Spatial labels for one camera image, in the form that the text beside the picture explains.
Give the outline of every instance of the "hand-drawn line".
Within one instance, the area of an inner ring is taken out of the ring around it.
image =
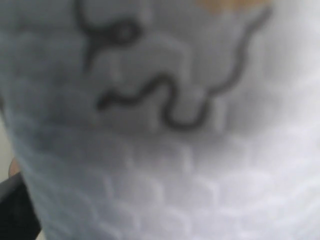
[[[106,47],[127,47],[131,46],[141,36],[142,29],[130,18],[118,21],[107,27],[92,27],[84,20],[82,12],[83,0],[75,0],[75,15],[79,28],[89,37],[89,47],[85,57],[85,71],[92,63],[95,54]],[[267,6],[262,13],[250,22],[244,29],[238,45],[235,48],[235,64],[227,76],[225,82],[220,85],[209,87],[205,93],[205,98],[201,103],[198,115],[190,122],[180,122],[174,119],[173,112],[179,98],[178,81],[169,73],[159,72],[149,82],[147,82],[134,95],[124,95],[117,89],[110,89],[102,94],[96,103],[98,111],[105,111],[113,105],[122,107],[134,107],[143,102],[148,96],[156,92],[161,86],[166,86],[168,98],[164,101],[160,117],[162,122],[169,128],[176,131],[192,131],[200,128],[207,120],[210,114],[210,101],[212,98],[221,95],[234,88],[244,73],[248,63],[248,46],[250,39],[272,15],[272,7]]]

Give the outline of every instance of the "black wavy line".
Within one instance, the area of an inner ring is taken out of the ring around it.
[[[114,41],[117,39],[117,33],[121,31],[121,27],[125,26],[122,21],[118,21],[112,25],[105,27],[92,27],[84,20],[84,14],[81,11],[81,3],[83,0],[75,0],[76,2],[76,19],[78,21],[79,28],[89,37],[91,44],[87,51],[91,53],[88,59],[94,58],[94,55],[101,50],[101,45],[114,46],[114,47],[126,47],[133,44],[141,35],[142,30],[136,23],[130,23],[130,19],[125,19],[127,26],[136,28],[133,32],[132,38],[126,39],[126,41]],[[165,100],[161,108],[161,119],[165,125],[169,128],[178,131],[191,131],[201,127],[210,113],[210,101],[211,98],[221,95],[233,87],[235,87],[243,75],[244,69],[248,63],[248,46],[252,35],[260,29],[260,27],[270,18],[272,14],[272,8],[267,6],[262,14],[257,17],[253,22],[249,23],[243,33],[239,44],[235,49],[235,64],[230,72],[230,75],[226,78],[226,81],[218,86],[212,86],[206,91],[206,96],[199,108],[198,115],[191,122],[179,122],[173,118],[173,111],[175,109],[177,99],[179,97],[179,87],[177,81],[173,76],[168,73],[160,72],[147,82],[141,89],[134,95],[124,95],[116,89],[111,89],[102,94],[96,103],[98,111],[105,111],[112,105],[120,105],[125,107],[134,107],[143,102],[148,96],[156,92],[161,86],[165,86],[168,90],[168,98]],[[92,42],[96,41],[95,50],[90,49],[95,45]]]

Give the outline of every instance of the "scribble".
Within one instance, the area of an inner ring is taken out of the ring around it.
[[[107,47],[127,47],[134,44],[142,35],[143,31],[132,19],[127,18],[117,21],[105,27],[90,26],[84,19],[82,12],[83,0],[75,0],[75,16],[79,28],[88,36],[89,45],[85,56],[85,71],[87,71],[98,51]],[[178,81],[175,77],[166,72],[158,72],[149,82],[138,90],[136,94],[124,95],[117,89],[110,89],[102,94],[96,103],[98,111],[105,111],[113,105],[121,107],[134,107],[143,102],[146,98],[156,92],[161,86],[165,86],[168,97],[160,109],[162,122],[169,128],[176,131],[192,131],[200,128],[208,119],[210,114],[211,99],[234,88],[244,73],[248,63],[248,46],[253,34],[257,32],[270,18],[272,7],[267,6],[262,13],[244,29],[238,45],[235,48],[235,64],[226,80],[217,86],[209,87],[206,90],[204,100],[201,103],[198,114],[190,122],[180,122],[174,119],[173,113],[180,95]]]

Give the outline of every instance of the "orange mark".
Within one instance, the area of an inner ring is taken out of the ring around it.
[[[243,8],[262,5],[271,0],[196,0],[200,5],[204,6],[212,13],[221,12],[224,10],[239,10]]]

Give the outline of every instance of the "embossed pattern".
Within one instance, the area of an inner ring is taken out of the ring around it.
[[[238,84],[191,132],[161,121],[165,88],[130,108],[98,112],[97,99],[169,73],[172,115],[192,121],[266,6],[212,15],[194,0],[83,0],[90,25],[143,27],[84,73],[90,38],[73,3],[0,3],[12,12],[0,17],[3,117],[47,240],[319,239],[319,1],[274,1]]]

